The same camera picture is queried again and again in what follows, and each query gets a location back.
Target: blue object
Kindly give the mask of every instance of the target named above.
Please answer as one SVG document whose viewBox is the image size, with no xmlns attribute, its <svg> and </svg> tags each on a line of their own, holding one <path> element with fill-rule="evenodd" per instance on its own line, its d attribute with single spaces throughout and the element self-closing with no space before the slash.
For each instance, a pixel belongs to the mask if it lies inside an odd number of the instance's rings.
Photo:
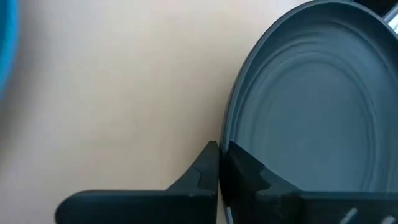
<svg viewBox="0 0 398 224">
<path fill-rule="evenodd" d="M 6 87 L 16 54 L 18 17 L 18 0 L 0 1 L 0 94 Z"/>
</svg>

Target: gray pan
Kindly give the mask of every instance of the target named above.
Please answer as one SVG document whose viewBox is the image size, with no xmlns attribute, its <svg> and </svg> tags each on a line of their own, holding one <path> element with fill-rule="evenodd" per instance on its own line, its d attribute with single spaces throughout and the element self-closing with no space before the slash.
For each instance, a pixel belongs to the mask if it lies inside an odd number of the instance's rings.
<svg viewBox="0 0 398 224">
<path fill-rule="evenodd" d="M 275 22 L 236 79 L 222 135 L 302 190 L 398 191 L 398 41 L 353 2 Z"/>
</svg>

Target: table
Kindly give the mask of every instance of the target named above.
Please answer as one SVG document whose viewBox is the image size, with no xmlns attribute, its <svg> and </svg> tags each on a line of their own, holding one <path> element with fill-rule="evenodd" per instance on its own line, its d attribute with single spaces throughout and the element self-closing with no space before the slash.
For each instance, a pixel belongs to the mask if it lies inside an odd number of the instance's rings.
<svg viewBox="0 0 398 224">
<path fill-rule="evenodd" d="M 53 223 L 81 190 L 168 187 L 220 138 L 258 38 L 304 1 L 21 1 L 0 102 L 0 223 Z"/>
</svg>

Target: pan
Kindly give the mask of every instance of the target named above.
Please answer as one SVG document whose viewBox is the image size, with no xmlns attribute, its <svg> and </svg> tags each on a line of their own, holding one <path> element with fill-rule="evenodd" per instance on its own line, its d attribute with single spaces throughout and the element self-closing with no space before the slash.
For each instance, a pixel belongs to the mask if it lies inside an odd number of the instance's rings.
<svg viewBox="0 0 398 224">
<path fill-rule="evenodd" d="M 371 10 L 312 1 L 260 38 L 235 81 L 234 141 L 302 190 L 398 190 L 398 41 Z"/>
</svg>

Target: beige countertop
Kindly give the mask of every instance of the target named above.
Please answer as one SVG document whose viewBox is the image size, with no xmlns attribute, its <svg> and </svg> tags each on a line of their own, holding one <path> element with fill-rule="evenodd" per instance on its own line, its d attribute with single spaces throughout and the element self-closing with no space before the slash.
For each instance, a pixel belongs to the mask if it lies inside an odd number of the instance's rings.
<svg viewBox="0 0 398 224">
<path fill-rule="evenodd" d="M 0 223 L 54 223 L 85 189 L 168 187 L 219 140 L 252 46 L 303 1 L 21 0 Z"/>
</svg>

